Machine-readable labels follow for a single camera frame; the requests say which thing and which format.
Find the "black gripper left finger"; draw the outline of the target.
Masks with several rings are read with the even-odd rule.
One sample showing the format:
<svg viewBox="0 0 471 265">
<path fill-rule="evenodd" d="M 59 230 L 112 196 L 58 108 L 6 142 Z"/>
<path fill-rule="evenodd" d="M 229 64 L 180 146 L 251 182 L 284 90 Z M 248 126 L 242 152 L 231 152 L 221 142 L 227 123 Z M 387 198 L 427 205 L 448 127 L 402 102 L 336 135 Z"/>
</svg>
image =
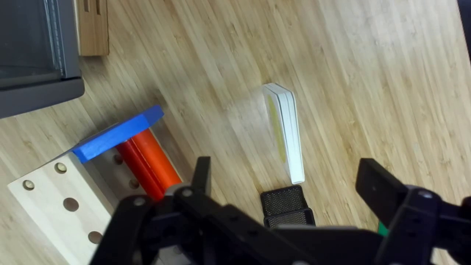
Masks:
<svg viewBox="0 0 471 265">
<path fill-rule="evenodd" d="M 193 179 L 192 179 L 192 189 L 209 196 L 211 195 L 211 158 L 201 157 L 196 163 Z"/>
</svg>

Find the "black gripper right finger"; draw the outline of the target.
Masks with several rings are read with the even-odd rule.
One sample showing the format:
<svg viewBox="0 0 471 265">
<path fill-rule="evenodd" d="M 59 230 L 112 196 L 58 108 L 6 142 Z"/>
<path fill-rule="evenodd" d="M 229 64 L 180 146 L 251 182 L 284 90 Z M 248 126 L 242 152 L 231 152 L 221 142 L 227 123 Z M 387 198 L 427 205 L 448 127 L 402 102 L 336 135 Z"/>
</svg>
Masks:
<svg viewBox="0 0 471 265">
<path fill-rule="evenodd" d="M 408 193 L 408 188 L 373 158 L 359 161 L 355 189 L 386 227 Z"/>
</svg>

